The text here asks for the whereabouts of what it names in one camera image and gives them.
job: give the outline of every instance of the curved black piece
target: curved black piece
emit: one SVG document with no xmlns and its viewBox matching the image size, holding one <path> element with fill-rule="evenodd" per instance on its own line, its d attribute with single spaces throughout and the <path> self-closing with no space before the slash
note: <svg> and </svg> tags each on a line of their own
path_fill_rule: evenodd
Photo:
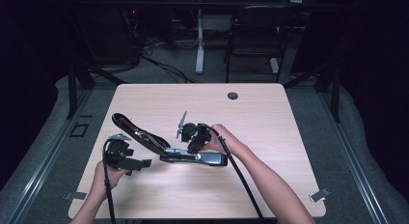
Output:
<svg viewBox="0 0 409 224">
<path fill-rule="evenodd" d="M 141 128 L 138 128 L 123 114 L 120 113 L 113 114 L 112 121 L 117 127 L 122 129 L 124 132 L 126 132 L 136 141 L 138 141 L 145 148 L 162 156 L 167 155 L 166 149 L 170 148 L 171 146 L 163 138 L 151 134 Z"/>
</svg>

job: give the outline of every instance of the table top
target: table top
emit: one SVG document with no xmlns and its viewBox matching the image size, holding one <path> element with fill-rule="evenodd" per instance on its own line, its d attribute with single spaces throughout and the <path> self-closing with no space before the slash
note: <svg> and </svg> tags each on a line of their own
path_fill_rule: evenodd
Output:
<svg viewBox="0 0 409 224">
<path fill-rule="evenodd" d="M 229 99 L 228 93 L 238 94 Z M 312 216 L 325 214 L 322 201 L 309 195 L 319 189 L 295 123 L 286 92 L 280 84 L 123 84 L 107 111 L 78 192 L 87 193 L 102 147 L 111 134 L 122 132 L 111 120 L 122 113 L 133 124 L 164 138 L 173 148 L 187 148 L 176 139 L 177 125 L 220 123 L 247 144 L 294 189 Z M 113 190 L 115 215 L 128 219 L 257 218 L 258 215 L 232 165 L 167 163 L 128 141 L 132 158 L 152 159 L 151 167 L 124 176 Z M 236 161 L 265 217 L 274 217 L 263 202 L 245 167 Z M 73 200 L 68 215 L 74 217 L 84 201 Z M 109 218 L 105 201 L 96 218 Z"/>
</svg>

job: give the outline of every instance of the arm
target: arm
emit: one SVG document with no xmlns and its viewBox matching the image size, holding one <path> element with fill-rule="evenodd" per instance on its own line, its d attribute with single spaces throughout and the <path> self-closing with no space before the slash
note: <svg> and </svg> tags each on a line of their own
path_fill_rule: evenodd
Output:
<svg viewBox="0 0 409 224">
<path fill-rule="evenodd" d="M 124 169 L 113 169 L 110 166 L 107 166 L 107 170 L 111 188 L 116 187 L 120 181 L 120 178 L 128 171 Z M 103 163 L 100 161 L 95 168 L 94 180 L 93 184 L 91 185 L 90 193 L 85 199 L 85 202 L 79 212 L 72 219 L 72 224 L 94 223 L 96 213 L 98 212 L 102 202 L 106 199 L 104 180 L 105 176 L 103 171 Z"/>
<path fill-rule="evenodd" d="M 240 142 L 222 125 L 213 125 L 223 136 L 230 152 L 246 167 L 259 193 L 280 223 L 314 223 L 292 188 L 268 165 L 262 162 L 248 146 Z M 203 150 L 223 152 L 217 136 L 211 131 L 211 140 Z"/>
</svg>

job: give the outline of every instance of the black device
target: black device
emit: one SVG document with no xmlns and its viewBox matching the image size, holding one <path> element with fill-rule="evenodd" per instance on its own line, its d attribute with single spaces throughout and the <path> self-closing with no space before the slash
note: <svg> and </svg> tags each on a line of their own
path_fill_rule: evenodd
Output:
<svg viewBox="0 0 409 224">
<path fill-rule="evenodd" d="M 117 134 L 110 136 L 107 140 L 108 147 L 104 152 L 104 160 L 107 165 L 115 169 L 127 169 L 128 176 L 132 174 L 133 170 L 141 171 L 142 168 L 150 167 L 151 159 L 137 160 L 128 158 L 133 155 L 133 150 L 129 149 L 129 144 L 124 140 L 130 140 L 130 138 Z"/>
<path fill-rule="evenodd" d="M 181 133 L 182 142 L 190 142 L 187 150 L 171 148 L 170 144 L 165 139 L 137 127 L 123 114 L 113 114 L 112 121 L 117 127 L 129 134 L 142 146 L 159 154 L 159 158 L 162 161 L 170 163 L 200 163 L 209 166 L 228 165 L 228 158 L 225 154 L 208 152 L 199 153 L 199 150 L 203 147 L 205 141 L 210 140 L 210 135 L 207 133 L 208 126 L 204 124 L 198 124 L 196 126 L 190 123 L 183 126 L 182 124 L 185 116 L 186 112 L 180 121 L 177 137 Z"/>
</svg>

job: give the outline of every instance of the black chair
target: black chair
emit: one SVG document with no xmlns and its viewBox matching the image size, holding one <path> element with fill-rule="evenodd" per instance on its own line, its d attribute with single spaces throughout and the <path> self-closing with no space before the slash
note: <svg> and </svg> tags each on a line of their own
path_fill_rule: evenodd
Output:
<svg viewBox="0 0 409 224">
<path fill-rule="evenodd" d="M 280 59 L 275 82 L 279 82 L 289 34 L 298 12 L 287 7 L 248 6 L 232 16 L 226 49 L 226 82 L 231 73 L 231 56 Z"/>
</svg>

